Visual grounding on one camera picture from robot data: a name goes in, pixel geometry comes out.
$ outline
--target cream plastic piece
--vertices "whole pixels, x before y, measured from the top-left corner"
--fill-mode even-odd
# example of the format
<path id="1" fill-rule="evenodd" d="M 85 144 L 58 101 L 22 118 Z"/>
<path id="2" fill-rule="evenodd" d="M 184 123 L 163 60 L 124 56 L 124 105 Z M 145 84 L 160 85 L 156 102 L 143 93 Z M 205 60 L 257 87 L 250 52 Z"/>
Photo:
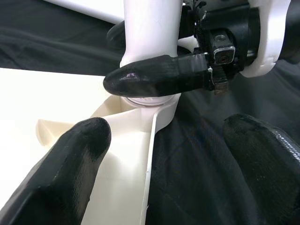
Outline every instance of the cream plastic piece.
<path id="1" fill-rule="evenodd" d="M 262 76 L 275 66 L 285 38 L 286 14 L 291 0 L 249 0 L 251 7 L 259 7 L 261 39 L 257 58 L 241 74 Z"/>
<path id="2" fill-rule="evenodd" d="M 112 143 L 100 165 L 83 225 L 143 225 L 154 135 L 173 119 L 180 95 L 140 106 L 112 96 L 103 77 L 0 68 L 0 208 L 61 134 L 103 117 Z"/>

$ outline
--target white cylindrical post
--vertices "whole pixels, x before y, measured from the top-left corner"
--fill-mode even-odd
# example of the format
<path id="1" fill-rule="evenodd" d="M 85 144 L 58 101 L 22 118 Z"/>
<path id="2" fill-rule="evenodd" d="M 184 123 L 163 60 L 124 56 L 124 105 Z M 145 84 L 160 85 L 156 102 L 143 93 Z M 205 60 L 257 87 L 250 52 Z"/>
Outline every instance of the white cylindrical post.
<path id="1" fill-rule="evenodd" d="M 182 0 L 124 0 L 126 51 L 120 67 L 161 55 L 176 57 L 181 8 Z M 148 105 L 153 99 L 130 100 Z"/>

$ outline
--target white plastic part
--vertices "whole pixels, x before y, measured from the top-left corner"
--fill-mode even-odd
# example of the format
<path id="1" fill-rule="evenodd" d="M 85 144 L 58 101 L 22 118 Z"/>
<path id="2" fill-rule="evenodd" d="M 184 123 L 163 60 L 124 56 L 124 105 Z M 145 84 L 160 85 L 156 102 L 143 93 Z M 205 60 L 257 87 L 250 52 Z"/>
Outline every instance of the white plastic part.
<path id="1" fill-rule="evenodd" d="M 124 0 L 126 51 L 120 67 L 161 55 L 176 57 L 181 8 L 182 0 Z M 171 98 L 129 100 L 142 105 L 161 105 Z"/>
<path id="2" fill-rule="evenodd" d="M 262 76 L 275 66 L 285 38 L 286 14 L 291 0 L 249 0 L 251 7 L 259 7 L 261 38 L 256 60 L 241 74 Z"/>
<path id="3" fill-rule="evenodd" d="M 4 68 L 0 74 L 0 209 L 60 135 L 102 117 L 112 142 L 82 224 L 143 225 L 154 135 L 173 119 L 180 95 L 147 107 L 110 95 L 99 76 Z"/>
<path id="4" fill-rule="evenodd" d="M 188 49 L 191 53 L 194 52 L 194 48 L 199 47 L 197 39 L 194 36 L 179 39 L 178 45 Z"/>

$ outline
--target black cloth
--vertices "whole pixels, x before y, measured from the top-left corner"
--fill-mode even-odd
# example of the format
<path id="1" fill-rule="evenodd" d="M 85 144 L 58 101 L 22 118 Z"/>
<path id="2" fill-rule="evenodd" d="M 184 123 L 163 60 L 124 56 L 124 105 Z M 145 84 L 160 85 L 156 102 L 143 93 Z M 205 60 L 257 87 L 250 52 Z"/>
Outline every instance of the black cloth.
<path id="1" fill-rule="evenodd" d="M 112 24 L 42 0 L 0 1 L 0 67 L 105 75 L 124 51 L 110 49 Z M 266 76 L 230 83 L 225 96 L 183 93 L 155 137 L 147 225 L 263 225 L 241 169 L 224 142 L 224 120 L 246 113 L 300 143 L 300 66 L 279 61 Z"/>

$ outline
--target wrinkled black fabric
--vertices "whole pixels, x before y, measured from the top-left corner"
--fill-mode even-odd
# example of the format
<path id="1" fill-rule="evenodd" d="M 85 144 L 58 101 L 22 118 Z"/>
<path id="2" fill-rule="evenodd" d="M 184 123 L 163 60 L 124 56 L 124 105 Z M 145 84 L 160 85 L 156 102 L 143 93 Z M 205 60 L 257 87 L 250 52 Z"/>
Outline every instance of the wrinkled black fabric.
<path id="1" fill-rule="evenodd" d="M 42 0 L 2 0 L 0 67 L 105 75 L 123 53 L 106 46 L 111 27 Z M 265 224 L 222 126 L 246 113 L 300 143 L 299 87 L 300 66 L 280 61 L 266 76 L 238 75 L 225 96 L 182 94 L 173 121 L 155 137 L 146 224 Z"/>

